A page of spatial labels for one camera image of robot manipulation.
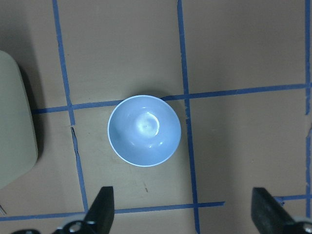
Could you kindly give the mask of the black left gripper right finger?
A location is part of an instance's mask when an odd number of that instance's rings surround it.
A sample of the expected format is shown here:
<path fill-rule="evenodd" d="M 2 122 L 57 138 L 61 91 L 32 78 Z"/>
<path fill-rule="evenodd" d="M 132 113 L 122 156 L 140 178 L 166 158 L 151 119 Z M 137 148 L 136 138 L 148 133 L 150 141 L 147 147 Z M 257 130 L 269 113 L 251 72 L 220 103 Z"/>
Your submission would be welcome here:
<path fill-rule="evenodd" d="M 260 234 L 292 234 L 296 229 L 294 219 L 265 188 L 252 190 L 251 217 Z"/>

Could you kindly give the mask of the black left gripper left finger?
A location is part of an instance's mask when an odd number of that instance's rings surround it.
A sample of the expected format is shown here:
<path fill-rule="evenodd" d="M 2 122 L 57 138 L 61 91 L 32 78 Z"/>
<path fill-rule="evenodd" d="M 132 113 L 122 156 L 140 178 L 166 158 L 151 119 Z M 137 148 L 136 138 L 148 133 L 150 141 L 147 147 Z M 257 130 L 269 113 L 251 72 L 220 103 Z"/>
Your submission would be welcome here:
<path fill-rule="evenodd" d="M 84 218 L 87 234 L 108 234 L 115 216 L 114 190 L 102 187 Z"/>

